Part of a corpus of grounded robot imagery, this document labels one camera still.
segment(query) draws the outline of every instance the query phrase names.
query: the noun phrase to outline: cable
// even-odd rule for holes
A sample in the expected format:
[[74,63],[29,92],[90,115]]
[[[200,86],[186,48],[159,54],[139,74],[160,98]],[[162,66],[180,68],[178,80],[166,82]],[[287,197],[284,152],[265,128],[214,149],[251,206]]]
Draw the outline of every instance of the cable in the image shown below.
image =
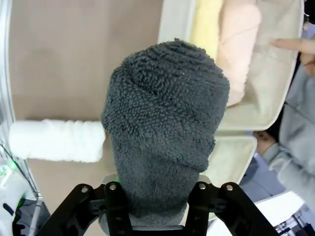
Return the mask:
[[32,191],[34,192],[34,194],[36,195],[36,202],[39,198],[38,192],[35,190],[35,188],[33,187],[33,185],[31,184],[30,180],[26,177],[26,175],[24,174],[24,172],[22,171],[21,167],[19,166],[19,164],[13,159],[12,155],[7,151],[7,149],[3,146],[3,144],[0,143],[0,147],[3,148],[4,152],[10,157],[10,159],[14,162],[14,164],[16,165],[16,167],[19,169],[19,171],[21,172],[21,174],[23,175],[23,177],[26,179],[26,181],[29,183]]
[[25,166],[26,166],[26,170],[27,170],[27,172],[28,172],[28,174],[29,174],[29,177],[30,177],[30,179],[31,179],[31,182],[32,182],[32,184],[33,184],[33,186],[35,187],[36,186],[36,184],[34,183],[34,181],[33,181],[33,178],[32,178],[32,175],[31,175],[31,173],[30,173],[30,171],[29,171],[29,169],[28,169],[28,165],[27,165],[27,162],[24,160],[24,164],[25,164]]

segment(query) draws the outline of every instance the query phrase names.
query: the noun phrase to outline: human hand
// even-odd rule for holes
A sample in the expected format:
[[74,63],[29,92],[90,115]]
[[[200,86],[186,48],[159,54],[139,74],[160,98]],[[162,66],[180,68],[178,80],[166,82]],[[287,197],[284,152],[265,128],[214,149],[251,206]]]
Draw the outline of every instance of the human hand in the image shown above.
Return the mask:
[[266,131],[254,132],[254,136],[257,138],[257,152],[260,156],[277,142],[274,137],[269,135]]
[[300,61],[304,69],[313,77],[315,76],[315,36],[312,39],[275,39],[271,44],[277,48],[301,52]]
[[309,21],[305,22],[303,25],[303,30],[308,31],[311,25],[312,24]]

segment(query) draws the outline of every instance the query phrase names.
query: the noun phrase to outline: yellow towel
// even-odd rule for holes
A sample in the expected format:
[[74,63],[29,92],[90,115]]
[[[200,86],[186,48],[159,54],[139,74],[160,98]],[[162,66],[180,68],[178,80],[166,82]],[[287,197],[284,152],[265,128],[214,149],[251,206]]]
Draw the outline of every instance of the yellow towel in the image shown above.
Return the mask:
[[196,11],[190,42],[206,50],[217,60],[219,47],[219,17],[223,0],[196,0]]

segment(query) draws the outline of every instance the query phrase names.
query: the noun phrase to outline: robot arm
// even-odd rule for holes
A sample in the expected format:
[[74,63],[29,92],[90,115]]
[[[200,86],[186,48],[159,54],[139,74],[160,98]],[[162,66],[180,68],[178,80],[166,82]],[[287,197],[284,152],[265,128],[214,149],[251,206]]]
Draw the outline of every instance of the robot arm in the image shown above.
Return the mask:
[[131,226],[127,198],[118,182],[102,184],[93,189],[77,185],[36,236],[83,236],[90,224],[106,214],[110,236],[205,236],[209,212],[221,219],[233,236],[277,236],[277,231],[258,210],[239,185],[226,183],[217,188],[197,182],[189,199],[184,227],[172,230],[142,231]]

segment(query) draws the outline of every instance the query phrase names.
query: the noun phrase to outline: screw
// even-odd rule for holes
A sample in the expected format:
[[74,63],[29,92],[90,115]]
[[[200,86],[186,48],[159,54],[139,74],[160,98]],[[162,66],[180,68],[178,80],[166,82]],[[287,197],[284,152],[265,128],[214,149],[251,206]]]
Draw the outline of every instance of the screw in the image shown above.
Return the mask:
[[110,190],[115,190],[116,189],[116,185],[113,183],[113,184],[111,184],[110,186],[109,186],[109,189]]
[[227,189],[228,191],[232,191],[232,190],[233,190],[233,187],[232,187],[231,185],[227,185],[227,186],[226,186],[226,189]]
[[86,193],[88,190],[89,190],[89,189],[88,189],[86,186],[84,186],[84,187],[81,189],[81,192],[82,192],[82,193]]
[[199,184],[199,188],[202,189],[202,190],[204,190],[204,189],[206,189],[206,185],[203,184],[203,183],[200,183],[200,184]]

